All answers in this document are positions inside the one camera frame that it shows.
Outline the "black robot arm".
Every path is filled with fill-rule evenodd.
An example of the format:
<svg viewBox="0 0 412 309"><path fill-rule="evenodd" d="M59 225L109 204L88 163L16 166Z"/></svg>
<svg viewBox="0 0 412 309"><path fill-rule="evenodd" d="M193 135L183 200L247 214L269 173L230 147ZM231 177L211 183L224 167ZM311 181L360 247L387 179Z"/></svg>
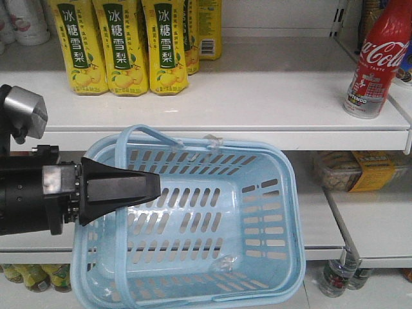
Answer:
<svg viewBox="0 0 412 309"><path fill-rule="evenodd" d="M119 169L90 158L61 161L57 146L1 157L1 234L48 230L65 223L85 226L119 208L160 196L160 177Z"/></svg>

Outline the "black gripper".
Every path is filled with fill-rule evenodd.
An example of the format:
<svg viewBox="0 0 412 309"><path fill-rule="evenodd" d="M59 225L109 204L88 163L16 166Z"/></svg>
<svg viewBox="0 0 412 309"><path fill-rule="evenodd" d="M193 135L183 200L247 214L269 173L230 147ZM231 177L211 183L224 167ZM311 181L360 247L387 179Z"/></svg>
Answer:
<svg viewBox="0 0 412 309"><path fill-rule="evenodd" d="M62 162L59 147L37 145L42 202L48 230L62 234L63 225L78 218L82 226L122 207L147 203L161 195L160 176L120 169L83 157L80 163Z"/></svg>

